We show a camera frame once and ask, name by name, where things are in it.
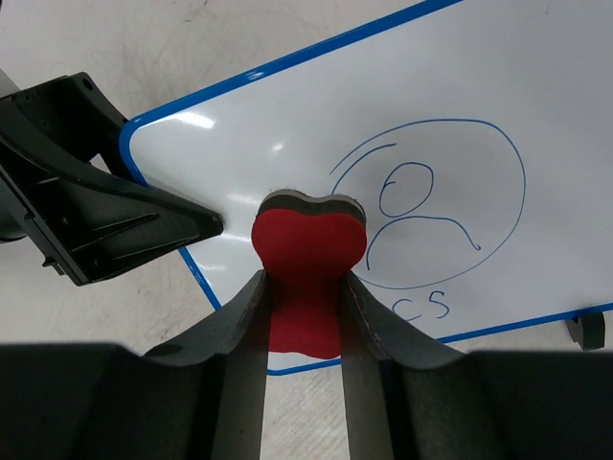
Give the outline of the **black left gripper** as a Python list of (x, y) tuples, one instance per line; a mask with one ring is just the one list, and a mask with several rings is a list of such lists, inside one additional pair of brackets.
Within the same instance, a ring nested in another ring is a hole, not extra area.
[(1, 238), (30, 238), (77, 286), (106, 281), (221, 233), (219, 213), (136, 183), (126, 119), (85, 72), (1, 100)]

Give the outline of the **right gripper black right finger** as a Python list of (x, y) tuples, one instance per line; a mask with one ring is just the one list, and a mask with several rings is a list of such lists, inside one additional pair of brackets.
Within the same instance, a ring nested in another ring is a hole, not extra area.
[(352, 459), (417, 459), (404, 377), (462, 355), (382, 305), (353, 273), (341, 282), (339, 333)]

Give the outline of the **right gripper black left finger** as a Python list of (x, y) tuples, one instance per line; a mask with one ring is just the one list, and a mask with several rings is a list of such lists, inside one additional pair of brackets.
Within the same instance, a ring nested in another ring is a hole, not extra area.
[(268, 362), (268, 277), (257, 271), (236, 296), (145, 356), (199, 370), (189, 459), (258, 459)]

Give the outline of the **red heart-shaped eraser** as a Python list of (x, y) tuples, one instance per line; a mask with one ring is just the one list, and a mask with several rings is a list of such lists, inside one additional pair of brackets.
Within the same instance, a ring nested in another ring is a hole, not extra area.
[(346, 195), (279, 190), (264, 198), (251, 242), (270, 280), (271, 352), (340, 356), (341, 281), (366, 252), (366, 222)]

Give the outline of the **blue-framed whiteboard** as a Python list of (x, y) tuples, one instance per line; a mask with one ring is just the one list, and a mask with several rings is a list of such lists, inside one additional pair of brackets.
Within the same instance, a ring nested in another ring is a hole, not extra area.
[(423, 1), (132, 119), (132, 175), (218, 211), (181, 252), (215, 308), (261, 201), (341, 194), (355, 274), (442, 342), (612, 307), (612, 5)]

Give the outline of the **black whiteboard clip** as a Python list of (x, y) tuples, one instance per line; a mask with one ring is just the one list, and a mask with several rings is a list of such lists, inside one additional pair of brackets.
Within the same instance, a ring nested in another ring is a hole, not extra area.
[(602, 349), (605, 343), (605, 319), (602, 312), (592, 312), (565, 321), (572, 340), (584, 352)]

